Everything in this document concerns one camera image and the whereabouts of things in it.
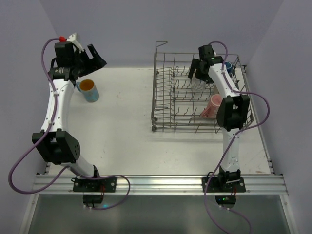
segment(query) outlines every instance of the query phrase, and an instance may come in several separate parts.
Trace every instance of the mug handle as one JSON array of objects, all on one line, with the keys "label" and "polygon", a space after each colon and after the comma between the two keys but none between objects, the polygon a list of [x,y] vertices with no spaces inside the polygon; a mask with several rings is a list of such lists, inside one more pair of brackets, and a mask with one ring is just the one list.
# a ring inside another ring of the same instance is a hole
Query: mug handle
[{"label": "mug handle", "polygon": [[81,92],[79,85],[80,85],[80,82],[76,82],[76,88],[78,89],[79,92]]}]

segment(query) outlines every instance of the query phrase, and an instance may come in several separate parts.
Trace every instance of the wire basket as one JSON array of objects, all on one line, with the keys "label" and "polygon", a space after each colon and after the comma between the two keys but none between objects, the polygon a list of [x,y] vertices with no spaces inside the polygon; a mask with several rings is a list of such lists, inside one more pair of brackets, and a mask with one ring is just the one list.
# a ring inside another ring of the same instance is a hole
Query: wire basket
[{"label": "wire basket", "polygon": [[[192,59],[197,53],[158,52],[157,48],[168,43],[157,41],[154,54],[152,131],[162,132],[215,132],[220,127],[216,118],[203,118],[200,113],[215,94],[215,84],[204,83],[200,89],[188,78]],[[237,70],[241,70],[238,55],[229,54],[227,61],[233,64],[233,82],[239,88]],[[244,127],[253,122],[251,108]]]}]

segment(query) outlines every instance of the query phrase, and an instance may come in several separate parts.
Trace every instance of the metal rack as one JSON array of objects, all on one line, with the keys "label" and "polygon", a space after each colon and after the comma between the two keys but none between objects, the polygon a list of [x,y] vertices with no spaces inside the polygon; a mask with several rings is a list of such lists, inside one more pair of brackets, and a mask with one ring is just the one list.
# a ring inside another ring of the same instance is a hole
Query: metal rack
[{"label": "metal rack", "polygon": [[[200,113],[206,108],[211,95],[215,94],[215,84],[204,84],[200,89],[188,79],[193,58],[197,53],[158,52],[157,48],[167,44],[157,41],[154,54],[152,131],[162,132],[215,132],[220,127],[216,118],[202,118]],[[234,65],[233,82],[239,87],[236,72],[241,70],[238,55],[228,55],[227,61]],[[254,120],[251,108],[244,127]]]}]

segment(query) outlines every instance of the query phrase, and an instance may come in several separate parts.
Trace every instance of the gray wall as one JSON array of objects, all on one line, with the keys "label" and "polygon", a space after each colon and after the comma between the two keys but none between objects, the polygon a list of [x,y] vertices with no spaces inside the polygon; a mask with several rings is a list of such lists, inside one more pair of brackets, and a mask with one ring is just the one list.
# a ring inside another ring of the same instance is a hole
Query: gray wall
[{"label": "gray wall", "polygon": [[[311,0],[285,0],[247,67],[251,90],[271,104],[262,130],[303,234],[312,229],[311,9]],[[266,108],[255,101],[263,118]]]},{"label": "gray wall", "polygon": [[[48,103],[48,82],[40,65],[43,44],[55,31],[38,0],[0,1],[0,233],[18,233],[28,195],[11,190],[10,168],[32,144]],[[47,53],[52,55],[53,46]],[[37,151],[21,163],[14,182],[30,190],[43,160]]]},{"label": "gray wall", "polygon": [[40,1],[58,35],[79,32],[109,66],[152,66],[156,40],[169,52],[221,40],[247,63],[283,0]]}]

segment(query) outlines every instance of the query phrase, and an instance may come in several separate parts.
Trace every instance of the cable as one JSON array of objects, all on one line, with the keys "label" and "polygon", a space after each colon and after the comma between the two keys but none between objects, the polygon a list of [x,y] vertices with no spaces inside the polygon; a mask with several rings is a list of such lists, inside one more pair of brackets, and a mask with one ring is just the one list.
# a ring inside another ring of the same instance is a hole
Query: cable
[{"label": "cable", "polygon": [[73,169],[72,169],[72,172],[73,172],[76,176],[80,176],[80,177],[82,177],[82,178],[84,178],[84,179],[90,179],[90,180],[101,180],[101,179],[110,179],[110,178],[113,178],[113,177],[121,177],[121,178],[124,178],[124,179],[127,181],[128,185],[129,185],[129,186],[128,186],[128,191],[127,191],[126,195],[125,195],[125,196],[123,197],[123,199],[120,200],[119,202],[117,202],[117,203],[115,203],[115,204],[113,204],[113,205],[111,205],[111,206],[103,207],[103,208],[87,206],[89,209],[98,210],[98,211],[103,211],[103,210],[111,209],[111,208],[113,208],[113,207],[115,207],[115,206],[120,205],[121,203],[123,203],[123,202],[127,199],[128,195],[129,195],[130,188],[131,188],[131,184],[130,184],[129,179],[128,179],[127,177],[125,177],[124,175],[110,175],[110,176],[106,176],[106,177],[92,178],[92,177],[86,177],[86,176],[84,176],[84,175],[80,175],[79,173],[77,173],[77,172],[74,171]]},{"label": "cable", "polygon": [[[204,191],[204,204],[205,204],[205,209],[206,209],[206,212],[207,212],[208,216],[210,217],[210,219],[212,220],[212,222],[213,222],[219,229],[221,229],[222,231],[224,231],[224,232],[227,233],[227,234],[230,234],[230,232],[228,232],[227,230],[225,230],[224,228],[222,228],[222,227],[218,224],[218,222],[213,218],[213,216],[212,216],[210,210],[208,209],[208,205],[207,205],[207,189],[208,189],[208,186],[209,186],[210,181],[212,180],[213,176],[215,175],[217,169],[220,167],[220,165],[221,165],[221,163],[222,163],[222,161],[223,161],[225,155],[226,155],[227,152],[229,151],[229,149],[230,149],[231,145],[233,144],[233,142],[234,142],[236,136],[237,136],[238,134],[240,134],[240,133],[242,133],[242,132],[248,130],[248,129],[252,129],[252,128],[258,127],[258,126],[260,126],[261,124],[263,124],[263,123],[264,123],[265,121],[267,121],[267,119],[269,118],[269,115],[270,115],[270,111],[271,111],[271,110],[270,110],[269,102],[268,102],[268,101],[266,100],[266,98],[263,97],[262,95],[259,95],[259,94],[253,93],[253,92],[244,92],[244,91],[234,90],[234,89],[230,86],[230,84],[229,84],[229,82],[228,82],[228,80],[227,80],[227,78],[226,78],[225,72],[224,72],[224,65],[225,65],[226,59],[227,59],[227,57],[228,57],[228,48],[227,48],[227,46],[226,46],[224,43],[222,43],[222,42],[220,42],[220,41],[212,41],[212,42],[209,43],[209,45],[212,44],[212,43],[219,43],[219,44],[223,45],[224,48],[225,48],[225,56],[224,56],[224,60],[223,60],[223,63],[222,63],[221,70],[222,70],[223,77],[224,77],[224,79],[225,79],[225,81],[226,81],[226,83],[227,83],[229,89],[230,89],[232,92],[234,92],[234,93],[248,94],[248,95],[256,95],[256,96],[262,98],[262,99],[264,100],[264,102],[266,103],[267,109],[268,109],[265,118],[264,118],[260,123],[255,124],[255,125],[253,125],[253,126],[249,126],[249,127],[245,128],[245,129],[240,129],[240,130],[238,130],[238,131],[235,133],[235,135],[233,136],[232,140],[230,141],[228,147],[227,147],[226,150],[224,151],[224,153],[223,153],[223,155],[222,155],[222,157],[221,157],[219,163],[217,164],[217,166],[216,166],[216,168],[214,169],[213,173],[212,173],[211,176],[209,177],[209,179],[208,179],[208,181],[207,181],[207,185],[206,185],[206,187],[205,187],[205,191]],[[251,226],[250,221],[247,219],[247,217],[245,217],[243,214],[241,214],[241,213],[238,212],[238,211],[235,211],[235,210],[232,210],[232,209],[229,209],[229,211],[231,211],[231,212],[234,213],[234,214],[237,214],[237,215],[241,216],[244,220],[246,220],[246,222],[247,222],[248,225],[249,225],[249,233],[251,234],[251,233],[252,233],[252,226]]]},{"label": "cable", "polygon": [[[42,48],[42,51],[41,51],[41,65],[42,65],[42,68],[43,68],[43,71],[44,73],[46,74],[46,76],[48,77],[48,80],[52,86],[52,89],[53,91],[55,92],[56,89],[55,89],[55,86],[48,74],[48,71],[47,69],[45,68],[45,65],[44,65],[44,59],[43,59],[43,55],[44,55],[44,51],[45,51],[45,48],[47,47],[47,45],[54,41],[54,40],[59,40],[59,38],[52,38],[52,39],[49,39],[43,46]],[[46,188],[48,188],[51,184],[53,184],[58,178],[59,176],[65,171],[65,169],[67,169],[67,167],[64,167],[56,176],[55,178],[50,182],[48,183],[47,185],[45,185],[44,187],[40,188],[40,189],[37,189],[37,190],[32,190],[32,191],[24,191],[24,190],[20,190],[18,189],[14,184],[13,184],[13,180],[12,180],[12,176],[13,176],[13,172],[14,170],[17,168],[17,166],[20,164],[20,162],[23,161],[24,158],[26,158],[26,156],[32,152],[42,141],[43,139],[47,136],[47,134],[49,133],[51,127],[52,127],[52,122],[54,120],[54,117],[56,115],[56,110],[57,110],[57,106],[58,106],[58,98],[57,98],[57,94],[54,94],[54,109],[53,109],[53,113],[52,113],[52,116],[51,116],[51,123],[49,123],[49,126],[47,128],[47,130],[45,131],[45,133],[42,135],[42,137],[35,143],[33,144],[15,163],[14,165],[12,166],[10,172],[9,172],[9,175],[8,175],[8,182],[9,182],[9,185],[10,187],[17,193],[20,193],[20,194],[35,194],[35,193],[39,193],[43,190],[45,190]]]}]

